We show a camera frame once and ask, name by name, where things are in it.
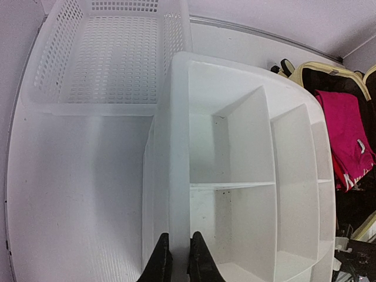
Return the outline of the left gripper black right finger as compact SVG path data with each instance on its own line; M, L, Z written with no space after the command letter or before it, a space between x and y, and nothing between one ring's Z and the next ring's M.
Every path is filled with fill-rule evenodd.
M201 232L199 231L194 232L193 237L190 239L187 274L192 282L225 282L212 258Z

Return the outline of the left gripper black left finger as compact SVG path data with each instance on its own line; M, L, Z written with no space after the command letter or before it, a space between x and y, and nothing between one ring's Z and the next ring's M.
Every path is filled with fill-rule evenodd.
M169 234L162 233L140 276L140 282L170 282L172 267L173 257L169 250Z

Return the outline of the white plastic drawer organizer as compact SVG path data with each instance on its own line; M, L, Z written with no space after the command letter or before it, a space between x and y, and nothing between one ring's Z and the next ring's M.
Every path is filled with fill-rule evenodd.
M195 53L171 62L143 161L142 264L169 238L173 281L203 237L226 281L330 281L335 197L323 111L270 71Z

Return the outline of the pale yellow hard-shell suitcase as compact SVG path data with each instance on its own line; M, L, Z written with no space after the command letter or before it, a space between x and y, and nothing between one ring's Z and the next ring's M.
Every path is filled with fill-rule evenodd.
M319 62L270 69L310 92L327 125L337 190L338 227L361 240L375 224L375 67L365 73Z

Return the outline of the red t-shirt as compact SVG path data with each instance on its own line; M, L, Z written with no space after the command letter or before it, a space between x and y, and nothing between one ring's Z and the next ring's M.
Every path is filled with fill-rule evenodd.
M337 187L351 190L375 166L373 152L364 126L358 99L349 93L316 90L330 140Z

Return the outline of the white perforated plastic basket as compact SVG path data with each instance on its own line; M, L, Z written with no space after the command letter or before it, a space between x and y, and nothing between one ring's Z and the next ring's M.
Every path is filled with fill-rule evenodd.
M21 101L56 116L151 116L174 54L191 50L186 1L56 1Z

